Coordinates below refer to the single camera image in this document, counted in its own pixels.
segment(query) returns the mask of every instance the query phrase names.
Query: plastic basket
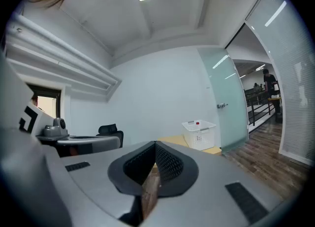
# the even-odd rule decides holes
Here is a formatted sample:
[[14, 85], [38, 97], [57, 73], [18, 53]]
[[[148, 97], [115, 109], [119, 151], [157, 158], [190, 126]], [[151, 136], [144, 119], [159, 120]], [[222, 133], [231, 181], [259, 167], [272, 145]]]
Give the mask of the plastic basket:
[[189, 147], [205, 150], [215, 146], [215, 124], [203, 120], [182, 123]]

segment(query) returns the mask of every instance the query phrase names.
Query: door handle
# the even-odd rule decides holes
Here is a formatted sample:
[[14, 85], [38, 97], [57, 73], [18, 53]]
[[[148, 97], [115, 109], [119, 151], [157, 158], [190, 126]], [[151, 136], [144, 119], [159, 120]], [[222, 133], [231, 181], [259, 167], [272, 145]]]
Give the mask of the door handle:
[[224, 107], [226, 107], [228, 105], [228, 103], [220, 103], [220, 104], [217, 104], [217, 108], [218, 109], [223, 109]]

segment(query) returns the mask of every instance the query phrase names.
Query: frosted glass door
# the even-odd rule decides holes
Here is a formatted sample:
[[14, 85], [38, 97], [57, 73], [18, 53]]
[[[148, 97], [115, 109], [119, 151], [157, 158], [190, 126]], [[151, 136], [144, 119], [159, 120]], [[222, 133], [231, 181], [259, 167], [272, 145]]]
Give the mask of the frosted glass door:
[[222, 48], [198, 48], [207, 69], [218, 108], [222, 150], [244, 143], [248, 138], [248, 115], [241, 80], [232, 59]]
[[284, 116], [279, 152], [313, 164], [315, 48], [307, 27], [289, 0], [260, 0], [247, 21], [264, 45], [280, 82]]

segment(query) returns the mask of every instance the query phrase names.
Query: black chair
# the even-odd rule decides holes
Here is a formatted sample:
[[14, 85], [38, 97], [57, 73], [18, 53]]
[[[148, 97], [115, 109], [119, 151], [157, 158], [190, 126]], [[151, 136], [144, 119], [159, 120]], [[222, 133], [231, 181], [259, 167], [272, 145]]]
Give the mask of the black chair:
[[121, 130], [117, 130], [116, 124], [101, 126], [98, 129], [97, 136], [116, 136], [120, 139], [120, 148], [123, 147], [124, 133]]

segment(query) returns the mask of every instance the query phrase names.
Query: wooden desk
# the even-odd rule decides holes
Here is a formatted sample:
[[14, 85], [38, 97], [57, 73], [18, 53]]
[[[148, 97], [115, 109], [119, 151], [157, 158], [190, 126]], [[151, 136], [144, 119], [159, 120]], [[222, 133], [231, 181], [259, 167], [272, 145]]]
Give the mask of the wooden desk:
[[278, 97], [278, 98], [268, 98], [268, 101], [275, 101], [275, 100], [281, 100], [281, 97]]
[[[189, 147], [187, 145], [185, 139], [184, 139], [184, 136], [182, 136], [182, 135], [170, 136], [170, 137], [162, 137], [162, 138], [158, 138], [157, 140], [173, 143], [173, 144], [176, 144], [176, 145]], [[222, 150], [219, 147], [215, 146], [215, 147], [203, 150], [203, 152], [208, 153], [208, 154], [221, 155]]]

